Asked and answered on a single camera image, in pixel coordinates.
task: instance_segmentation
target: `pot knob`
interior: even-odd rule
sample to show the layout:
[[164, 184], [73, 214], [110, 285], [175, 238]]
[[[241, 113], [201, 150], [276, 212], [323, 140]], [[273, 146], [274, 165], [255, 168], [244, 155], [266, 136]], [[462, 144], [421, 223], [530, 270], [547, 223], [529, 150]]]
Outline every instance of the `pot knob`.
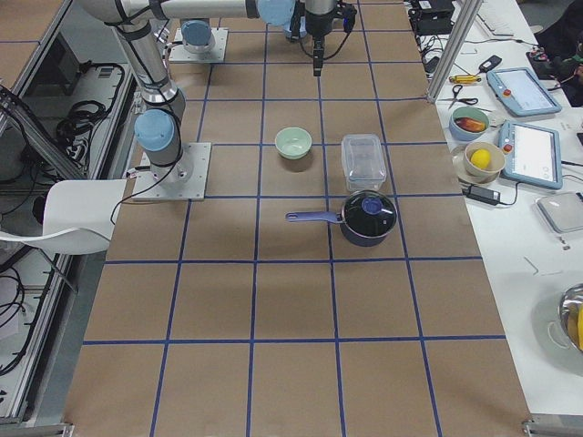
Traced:
[[383, 202], [379, 198], [364, 198], [363, 211], [371, 216], [376, 216], [383, 210]]

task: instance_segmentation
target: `pot lid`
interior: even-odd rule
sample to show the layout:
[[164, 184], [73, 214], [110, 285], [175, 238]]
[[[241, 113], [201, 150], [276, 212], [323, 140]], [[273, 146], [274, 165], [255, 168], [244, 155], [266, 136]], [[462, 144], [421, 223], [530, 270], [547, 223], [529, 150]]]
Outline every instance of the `pot lid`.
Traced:
[[380, 237], [397, 220], [393, 202], [376, 191], [364, 190], [346, 199], [343, 206], [344, 223], [365, 237]]

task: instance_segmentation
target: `chair backrest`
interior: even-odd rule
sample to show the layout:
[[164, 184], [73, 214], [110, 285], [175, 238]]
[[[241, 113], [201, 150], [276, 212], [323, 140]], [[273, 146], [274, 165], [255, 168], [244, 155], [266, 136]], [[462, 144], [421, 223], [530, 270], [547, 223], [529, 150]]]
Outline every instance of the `chair backrest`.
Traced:
[[39, 237], [21, 237], [0, 231], [0, 240], [21, 242], [33, 248], [64, 255], [86, 255], [109, 247], [109, 239], [91, 229], [70, 228]]
[[[111, 212], [122, 199], [125, 179], [63, 180], [48, 191], [43, 235], [71, 228], [91, 229], [111, 239]], [[116, 219], [119, 208], [114, 215]]]

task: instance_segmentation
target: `blue tape grid line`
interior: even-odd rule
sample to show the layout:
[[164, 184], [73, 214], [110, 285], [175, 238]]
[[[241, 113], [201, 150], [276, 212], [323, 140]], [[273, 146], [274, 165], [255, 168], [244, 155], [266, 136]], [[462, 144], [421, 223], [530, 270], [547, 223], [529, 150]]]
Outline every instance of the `blue tape grid line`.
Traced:
[[[361, 26], [362, 29], [364, 30], [364, 21], [363, 21], [363, 15], [359, 14], [360, 16], [360, 20], [361, 20]], [[371, 60], [371, 52], [369, 49], [369, 45], [368, 45], [368, 37], [367, 37], [367, 33], [364, 32], [363, 33], [363, 37], [364, 37], [364, 46], [366, 47], [366, 55], [368, 56], [369, 61]], [[376, 97], [378, 97], [378, 91], [377, 91], [377, 86], [376, 86], [376, 82], [374, 80], [374, 71], [373, 71], [373, 66], [369, 65], [370, 67], [370, 71], [371, 71], [371, 79], [373, 80], [373, 90], [374, 90], [374, 95]], [[397, 189], [396, 189], [396, 184], [394, 181], [394, 173], [393, 173], [393, 167], [391, 164], [391, 158], [389, 155], [389, 148], [388, 146], [386, 146], [387, 143], [387, 132], [384, 126], [384, 122], [383, 122], [383, 112], [381, 110], [381, 105], [380, 103], [377, 101], [376, 102], [376, 108], [378, 111], [378, 116], [379, 116], [379, 120], [381, 122], [381, 131], [383, 134], [383, 142], [384, 142], [384, 149], [385, 149], [385, 154], [387, 156], [387, 163], [388, 163], [388, 167], [389, 167], [389, 175], [390, 175], [390, 179], [391, 179], [391, 185], [393, 186], [393, 193], [395, 193], [395, 195], [397, 194]], [[397, 210], [400, 211], [399, 208], [399, 199], [398, 197], [394, 198], [394, 202], [395, 205], [397, 207]], [[404, 251], [404, 255], [405, 255], [405, 265], [407, 267], [407, 275], [409, 276], [409, 283], [411, 286], [411, 296], [413, 298], [413, 304], [414, 304], [414, 312], [415, 312], [415, 318], [416, 318], [416, 322], [417, 322], [417, 329], [419, 330], [419, 337], [420, 337], [420, 345], [421, 345], [421, 352], [423, 354], [423, 361], [424, 361], [424, 366], [425, 366], [425, 376], [427, 378], [427, 388], [429, 389], [429, 396], [431, 398], [431, 405], [432, 405], [432, 409], [434, 412], [434, 419], [435, 419], [435, 428], [437, 431], [437, 435], [438, 437], [442, 437], [442, 430], [441, 430], [441, 423], [439, 420], [439, 411], [437, 410], [437, 402], [435, 399], [435, 391], [434, 391], [434, 386], [432, 383], [432, 378], [431, 378], [431, 369], [429, 367], [429, 360], [427, 357], [427, 350], [425, 347], [425, 341], [423, 340], [423, 326], [422, 326], [422, 322], [421, 322], [421, 314], [419, 311], [419, 305], [417, 302], [417, 296], [416, 296], [416, 292], [415, 292], [415, 285], [414, 285], [414, 279], [413, 279], [413, 272], [411, 271], [411, 263], [409, 261], [409, 255], [408, 255], [408, 249], [407, 249], [407, 243], [405, 240], [405, 234], [404, 234], [404, 223], [403, 223], [403, 218], [402, 218], [402, 214], [397, 214], [397, 219], [399, 220], [399, 229], [401, 232], [401, 241], [403, 243], [403, 251]]]
[[[330, 210], [330, 189], [328, 187], [328, 159], [326, 158], [326, 140], [325, 140], [325, 125], [323, 116], [323, 105], [322, 105], [322, 81], [318, 77], [318, 108], [320, 110], [320, 135], [322, 141], [322, 161], [323, 161], [323, 172], [324, 172], [324, 194], [326, 196], [326, 210]], [[340, 338], [338, 332], [338, 305], [336, 302], [336, 281], [334, 272], [334, 253], [332, 248], [332, 227], [330, 223], [326, 224], [326, 230], [328, 232], [328, 262], [330, 263], [330, 283], [332, 289], [332, 317], [334, 325], [334, 339], [338, 340]], [[342, 359], [340, 353], [340, 343], [336, 341], [334, 343], [334, 357], [336, 359], [336, 380], [338, 388], [338, 412], [340, 414], [340, 430], [343, 437], [346, 437], [346, 420], [344, 414], [344, 395], [343, 395], [343, 371], [342, 371]]]
[[[207, 89], [205, 91], [205, 96], [207, 96], [209, 94], [209, 88], [210, 88], [210, 77], [212, 75], [212, 69], [213, 66], [210, 66], [210, 72], [209, 72], [209, 78], [207, 80]], [[200, 115], [200, 121], [199, 121], [199, 132], [197, 133], [197, 142], [200, 141], [200, 131], [201, 131], [201, 127], [202, 127], [202, 122], [204, 119], [204, 112], [205, 112], [205, 108], [206, 108], [206, 101], [203, 104], [202, 107], [202, 113]], [[179, 290], [179, 282], [180, 282], [180, 273], [182, 270], [182, 257], [184, 255], [184, 248], [186, 246], [186, 237], [188, 235], [188, 229], [189, 229], [189, 218], [190, 218], [190, 211], [192, 209], [192, 200], [189, 200], [188, 202], [188, 206], [187, 206], [187, 211], [186, 211], [186, 217], [184, 218], [184, 224], [182, 226], [182, 238], [180, 240], [180, 251], [179, 251], [179, 259], [178, 259], [178, 265], [176, 267], [176, 277], [174, 279], [174, 289], [172, 291], [172, 300], [170, 303], [170, 312], [169, 312], [169, 318], [168, 318], [168, 327], [166, 330], [166, 339], [164, 342], [164, 351], [162, 353], [162, 363], [160, 363], [160, 372], [159, 372], [159, 380], [158, 380], [158, 387], [156, 389], [156, 400], [154, 401], [154, 411], [152, 412], [152, 421], [150, 424], [150, 431], [149, 431], [149, 437], [154, 437], [156, 434], [156, 423], [158, 421], [158, 411], [159, 411], [159, 404], [160, 404], [160, 396], [162, 394], [162, 387], [164, 385], [164, 374], [166, 371], [166, 362], [168, 359], [168, 350], [169, 350], [169, 345], [170, 345], [170, 337], [171, 337], [171, 333], [172, 333], [172, 322], [174, 321], [174, 310], [176, 309], [176, 298], [178, 296], [178, 290]]]
[[22, 41], [4, 41], [4, 40], [0, 40], [0, 44], [38, 44], [40, 45], [40, 41], [38, 41], [37, 39], [23, 39]]
[[477, 341], [477, 340], [506, 340], [504, 334], [492, 335], [429, 335], [400, 336], [400, 337], [347, 337], [330, 339], [144, 339], [144, 340], [84, 340], [83, 346], [115, 346], [124, 344], [285, 344], [285, 343], [388, 343], [397, 341]]
[[[334, 263], [347, 262], [387, 262], [387, 261], [469, 261], [482, 260], [481, 256], [474, 257], [393, 257], [393, 258], [353, 258], [334, 259]], [[118, 259], [106, 261], [108, 265], [126, 264], [323, 264], [329, 259]]]
[[[361, 6], [360, 0], [357, 1], [359, 7]], [[387, 3], [381, 4], [367, 4], [367, 5], [390, 5]], [[383, 32], [383, 31], [365, 31], [363, 25], [363, 17], [360, 16], [361, 25], [363, 30], [359, 30], [359, 32], [363, 33], [364, 43], [366, 47], [367, 62], [362, 63], [343, 63], [343, 64], [367, 64], [370, 68], [371, 79], [373, 80], [373, 90], [375, 94], [374, 99], [365, 99], [369, 101], [374, 101], [377, 105], [378, 117], [381, 123], [381, 130], [383, 136], [383, 145], [385, 148], [385, 153], [387, 156], [387, 161], [389, 165], [389, 172], [390, 172], [390, 179], [391, 184], [393, 186], [394, 194], [390, 197], [394, 198], [395, 204], [398, 208], [398, 199], [399, 198], [411, 198], [411, 197], [459, 197], [461, 193], [444, 193], [444, 194], [398, 194], [396, 192], [396, 186], [394, 181], [394, 175], [392, 171], [392, 166], [390, 162], [390, 155], [389, 155], [389, 148], [395, 145], [428, 145], [428, 144], [440, 144], [443, 145], [443, 141], [435, 141], [435, 142], [420, 142], [420, 143], [390, 143], [387, 141], [387, 132], [385, 131], [385, 126], [383, 122], [383, 116], [380, 108], [380, 102], [383, 101], [401, 101], [401, 100], [414, 100], [414, 99], [423, 99], [423, 97], [413, 97], [413, 98], [396, 98], [396, 99], [380, 99], [378, 98], [377, 87], [374, 82], [374, 74], [373, 74], [373, 64], [377, 64], [371, 60], [371, 55], [369, 51], [368, 41], [366, 38], [367, 32]], [[97, 345], [125, 345], [125, 344], [149, 344], [149, 345], [163, 345], [164, 351], [162, 356], [162, 363], [160, 365], [160, 372], [159, 372], [159, 384], [156, 393], [156, 400], [154, 405], [154, 412], [152, 414], [152, 422], [150, 427], [150, 437], [154, 437], [156, 432], [156, 423], [158, 418], [159, 412], [159, 402], [160, 396], [162, 393], [163, 383], [164, 383], [164, 373], [166, 370], [166, 363], [168, 359], [168, 351], [170, 345], [175, 344], [249, 344], [250, 345], [250, 358], [249, 358], [249, 372], [248, 372], [248, 399], [247, 399], [247, 422], [246, 422], [246, 436], [251, 436], [251, 414], [252, 414], [252, 388], [253, 388], [253, 359], [254, 359], [254, 345], [255, 344], [281, 344], [281, 343], [333, 343], [335, 345], [335, 359], [336, 359], [336, 371], [337, 371], [337, 381], [338, 381], [338, 402], [339, 402], [339, 419], [341, 422], [341, 430], [343, 437], [346, 437], [346, 423], [344, 417], [344, 407], [343, 407], [343, 378], [342, 378], [342, 360], [341, 360], [341, 349], [340, 345], [342, 343], [349, 343], [349, 342], [394, 342], [394, 341], [418, 341], [421, 344], [421, 349], [423, 353], [424, 365], [425, 365], [425, 373], [427, 378], [427, 384], [431, 396], [431, 403], [433, 406], [434, 417], [435, 417], [435, 427], [437, 429], [437, 434], [439, 437], [442, 437], [441, 425], [439, 421], [439, 414], [437, 410], [436, 400], [435, 400], [435, 393], [433, 384], [431, 381], [431, 372], [429, 368], [429, 362], [427, 357], [427, 352], [425, 349], [425, 343], [428, 341], [443, 341], [443, 340], [504, 340], [506, 338], [505, 335], [465, 335], [465, 336], [425, 336], [423, 334], [423, 327], [421, 323], [421, 316], [420, 311], [417, 304], [415, 287], [414, 287], [414, 279], [413, 274], [411, 271], [411, 262], [415, 261], [459, 261], [459, 260], [481, 260], [481, 257], [409, 257], [408, 250], [406, 247], [405, 235], [404, 235], [404, 224], [401, 220], [401, 215], [398, 216], [399, 218], [399, 225], [400, 225], [400, 233], [401, 239], [403, 242], [404, 247], [404, 257], [400, 258], [379, 258], [379, 259], [335, 259], [333, 255], [332, 249], [332, 231], [330, 225], [328, 225], [328, 244], [329, 244], [329, 258], [328, 259], [308, 259], [308, 260], [260, 260], [259, 259], [259, 228], [260, 228], [260, 211], [261, 211], [261, 200], [263, 198], [324, 198], [326, 202], [327, 208], [330, 207], [330, 200], [333, 198], [345, 198], [345, 196], [331, 196], [329, 194], [329, 187], [327, 181], [327, 167], [326, 167], [326, 148], [328, 147], [338, 147], [337, 144], [326, 144], [324, 139], [324, 120], [323, 120], [323, 113], [322, 113], [322, 102], [323, 101], [360, 101], [359, 99], [323, 99], [322, 98], [322, 89], [321, 89], [321, 82], [318, 79], [318, 98], [317, 99], [293, 99], [295, 100], [306, 100], [306, 101], [318, 101], [319, 108], [320, 108], [320, 122], [321, 122], [321, 141], [322, 141], [322, 153], [324, 156], [323, 160], [323, 171], [324, 171], [324, 190], [325, 195], [323, 197], [318, 196], [263, 196], [261, 194], [261, 163], [262, 163], [262, 150], [264, 147], [272, 147], [272, 144], [263, 143], [263, 127], [264, 127], [264, 118], [265, 118], [265, 102], [266, 101], [287, 101], [288, 99], [268, 99], [265, 98], [266, 93], [266, 78], [267, 78], [267, 66], [269, 64], [278, 64], [278, 63], [268, 63], [267, 62], [267, 50], [268, 50], [268, 34], [270, 32], [269, 29], [266, 31], [249, 31], [249, 32], [256, 32], [256, 33], [263, 33], [265, 35], [265, 46], [264, 46], [264, 62], [263, 63], [256, 63], [258, 65], [263, 66], [263, 81], [262, 81], [262, 99], [243, 99], [237, 101], [261, 101], [261, 132], [260, 132], [260, 164], [258, 168], [258, 187], [257, 187], [257, 196], [208, 196], [208, 198], [255, 198], [257, 200], [256, 204], [256, 223], [255, 223], [255, 240], [254, 240], [254, 255], [253, 260], [186, 260], [183, 259], [183, 253], [185, 248], [186, 236], [188, 232], [188, 224], [189, 224], [189, 214], [191, 209], [191, 202], [189, 202], [187, 214], [185, 217], [183, 232], [182, 232], [182, 240], [179, 252], [179, 258], [174, 260], [115, 260], [115, 261], [107, 261], [106, 264], [108, 265], [123, 265], [123, 264], [177, 264], [176, 270], [176, 277], [175, 277], [175, 284], [174, 290], [172, 294], [172, 301], [170, 306], [170, 313], [169, 313], [169, 322], [167, 327], [167, 333], [165, 339], [152, 339], [152, 340], [85, 340], [83, 344], [85, 346], [97, 346]], [[393, 31], [393, 32], [405, 32], [404, 30]], [[409, 62], [403, 61], [403, 63], [413, 63], [417, 64], [417, 62]], [[210, 74], [208, 77], [208, 82], [206, 85], [205, 97], [203, 99], [192, 99], [192, 101], [201, 101], [202, 102], [202, 111], [199, 120], [199, 133], [197, 140], [199, 140], [200, 133], [202, 131], [202, 126], [205, 117], [205, 109], [207, 102], [211, 101], [209, 99], [209, 88], [210, 88], [210, 79], [212, 77], [212, 70], [213, 66], [210, 67]], [[232, 144], [213, 144], [214, 147], [216, 146], [236, 146]], [[338, 314], [337, 314], [337, 306], [336, 306], [336, 289], [335, 289], [335, 275], [334, 275], [334, 265], [336, 263], [347, 263], [347, 262], [384, 262], [384, 261], [404, 261], [406, 263], [407, 272], [410, 281], [411, 293], [412, 298], [414, 301], [414, 311], [415, 317], [417, 322], [417, 327], [419, 331], [418, 336], [396, 336], [396, 337], [382, 337], [382, 338], [341, 338], [339, 336], [339, 329], [338, 329]], [[174, 315], [174, 309], [176, 305], [176, 299], [178, 295], [178, 288], [179, 288], [179, 278], [181, 272], [181, 266], [183, 264], [213, 264], [213, 263], [222, 263], [222, 264], [229, 264], [229, 263], [243, 263], [243, 264], [253, 264], [253, 286], [252, 286], [252, 298], [251, 298], [251, 326], [250, 326], [250, 337], [248, 339], [171, 339], [171, 328], [172, 328], [172, 321]], [[331, 300], [332, 300], [332, 314], [333, 314], [333, 326], [334, 326], [334, 336], [330, 339], [255, 339], [255, 310], [256, 310], [256, 299], [257, 299], [257, 268], [260, 264], [285, 264], [285, 263], [328, 263], [331, 266]]]
[[[263, 81], [262, 81], [262, 96], [263, 101], [261, 102], [261, 124], [260, 124], [260, 141], [259, 141], [259, 167], [257, 174], [257, 202], [255, 206], [255, 240], [253, 248], [253, 286], [251, 293], [251, 340], [255, 340], [255, 313], [256, 313], [256, 302], [257, 302], [257, 259], [259, 258], [259, 232], [260, 232], [260, 215], [261, 215], [261, 176], [262, 176], [262, 165], [263, 162], [263, 127], [265, 124], [265, 89], [266, 89], [266, 77], [267, 77], [267, 32], [265, 32], [264, 47], [263, 47]], [[252, 416], [252, 403], [253, 403], [253, 365], [255, 358], [255, 347], [254, 343], [250, 344], [249, 347], [249, 376], [247, 385], [247, 422], [245, 425], [245, 435], [246, 437], [251, 437], [251, 416]]]

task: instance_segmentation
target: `black box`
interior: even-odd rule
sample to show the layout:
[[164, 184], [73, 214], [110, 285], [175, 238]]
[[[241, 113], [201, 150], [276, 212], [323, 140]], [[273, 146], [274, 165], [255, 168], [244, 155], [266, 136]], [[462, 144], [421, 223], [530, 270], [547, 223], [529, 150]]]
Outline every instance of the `black box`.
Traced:
[[417, 35], [448, 35], [452, 32], [452, 0], [412, 0], [411, 27]]

